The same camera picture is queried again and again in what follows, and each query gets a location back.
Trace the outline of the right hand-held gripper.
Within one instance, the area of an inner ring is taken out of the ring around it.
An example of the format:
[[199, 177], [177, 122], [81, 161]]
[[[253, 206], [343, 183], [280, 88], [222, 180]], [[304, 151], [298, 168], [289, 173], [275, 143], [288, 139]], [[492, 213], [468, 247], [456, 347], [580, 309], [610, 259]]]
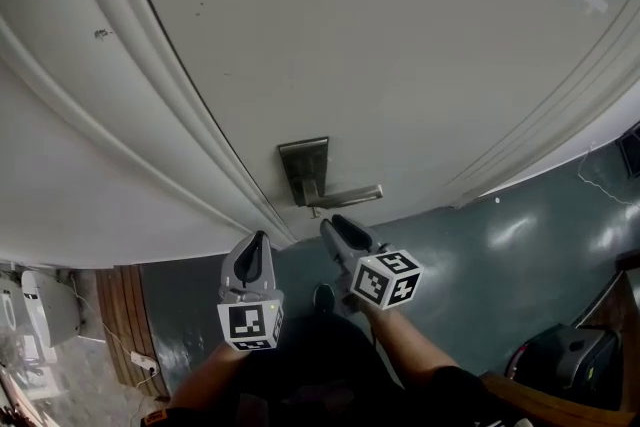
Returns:
[[405, 250], [388, 250], [388, 243], [372, 228], [335, 214], [323, 219], [320, 235], [333, 261], [345, 266], [352, 249], [366, 251], [347, 266], [347, 293], [378, 310], [411, 302], [421, 283], [424, 267]]

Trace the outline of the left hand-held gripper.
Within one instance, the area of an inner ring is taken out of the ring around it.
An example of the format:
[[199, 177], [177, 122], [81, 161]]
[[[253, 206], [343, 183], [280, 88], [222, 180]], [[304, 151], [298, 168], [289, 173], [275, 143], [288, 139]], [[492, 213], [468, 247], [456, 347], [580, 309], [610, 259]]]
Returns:
[[284, 320], [284, 294], [256, 292], [259, 287], [276, 288], [271, 244], [264, 231], [242, 239], [224, 258], [221, 286], [225, 288], [218, 314], [225, 342], [238, 352], [275, 349]]

